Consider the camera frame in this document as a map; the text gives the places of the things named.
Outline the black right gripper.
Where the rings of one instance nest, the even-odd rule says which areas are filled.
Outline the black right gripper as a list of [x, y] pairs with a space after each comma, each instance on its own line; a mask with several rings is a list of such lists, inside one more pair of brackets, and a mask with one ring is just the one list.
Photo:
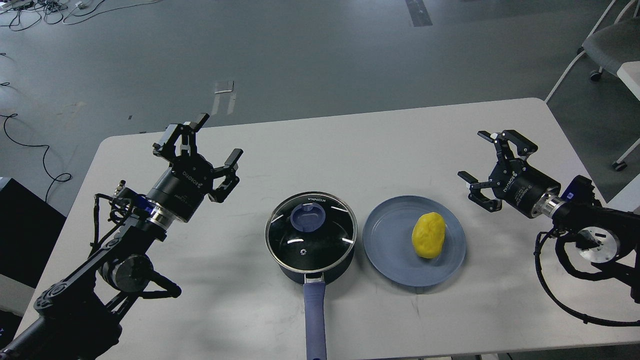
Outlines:
[[[480, 130], [477, 135], [493, 144], [497, 163], [485, 182], [458, 171], [457, 176], [468, 185], [468, 199], [490, 213], [502, 210], [505, 201], [529, 219], [540, 216], [538, 203], [546, 195], [558, 195], [561, 184], [526, 162], [538, 146], [513, 129], [496, 133]], [[489, 199], [483, 189], [493, 189], [496, 198]]]

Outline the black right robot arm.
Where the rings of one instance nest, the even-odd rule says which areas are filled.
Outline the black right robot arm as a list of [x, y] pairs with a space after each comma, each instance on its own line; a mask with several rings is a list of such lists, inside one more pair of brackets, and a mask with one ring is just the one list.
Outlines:
[[621, 259], [639, 253], [639, 216], [631, 211], [604, 207], [595, 196], [589, 178], [577, 175], [562, 192], [555, 179], [528, 164], [538, 146], [513, 129], [478, 136], [491, 143], [496, 164], [487, 181], [481, 182], [466, 171], [458, 176], [469, 188], [468, 199], [488, 212], [506, 203], [526, 218], [544, 215], [551, 219], [551, 230], [535, 238], [534, 266], [547, 296], [567, 314], [585, 324], [604, 327], [638, 327], [638, 321], [616, 321], [578, 312], [553, 294], [543, 274], [542, 251], [548, 239], [555, 240], [555, 254], [563, 269], [585, 281], [618, 280], [630, 288], [630, 297], [639, 302], [639, 260], [633, 265]]

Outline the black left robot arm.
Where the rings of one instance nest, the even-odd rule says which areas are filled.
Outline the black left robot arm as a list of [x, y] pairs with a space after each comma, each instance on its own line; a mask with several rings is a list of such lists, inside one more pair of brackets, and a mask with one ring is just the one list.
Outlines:
[[149, 192], [121, 181], [112, 196], [94, 195], [87, 259], [34, 301], [38, 319], [2, 349], [3, 360], [95, 360], [118, 344], [135, 301], [181, 295], [147, 251], [175, 221], [187, 223], [205, 198], [222, 203], [240, 182], [242, 149], [218, 167], [198, 153], [196, 135], [209, 118], [204, 112], [199, 121], [167, 126], [153, 154], [168, 167]]

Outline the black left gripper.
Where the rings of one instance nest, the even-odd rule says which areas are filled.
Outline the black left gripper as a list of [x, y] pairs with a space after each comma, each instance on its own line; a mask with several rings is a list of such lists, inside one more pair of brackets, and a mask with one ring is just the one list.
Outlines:
[[[237, 170], [241, 148], [234, 148], [218, 167], [198, 153], [196, 134], [209, 118], [210, 114], [202, 112], [197, 121], [170, 123], [160, 141], [152, 145], [153, 155], [165, 159], [168, 167], [146, 194], [146, 200], [181, 223], [192, 219], [205, 198], [221, 204], [240, 183]], [[222, 182], [215, 187], [217, 179]]]

